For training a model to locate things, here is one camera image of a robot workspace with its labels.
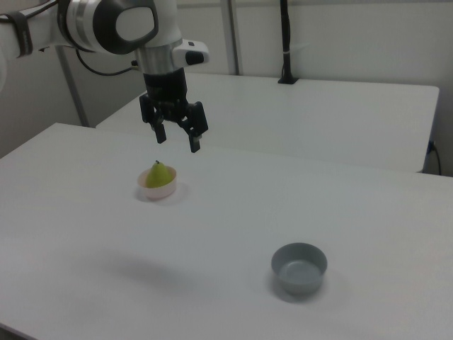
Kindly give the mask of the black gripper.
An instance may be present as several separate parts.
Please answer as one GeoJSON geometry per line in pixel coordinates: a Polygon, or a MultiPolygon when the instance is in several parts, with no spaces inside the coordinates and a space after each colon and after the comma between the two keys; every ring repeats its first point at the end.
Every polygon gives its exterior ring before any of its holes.
{"type": "Polygon", "coordinates": [[[151,126],[156,141],[166,141],[164,121],[177,123],[188,135],[190,151],[200,149],[202,134],[208,131],[201,102],[188,103],[183,69],[168,74],[145,74],[146,93],[139,97],[142,120],[151,126]]]}

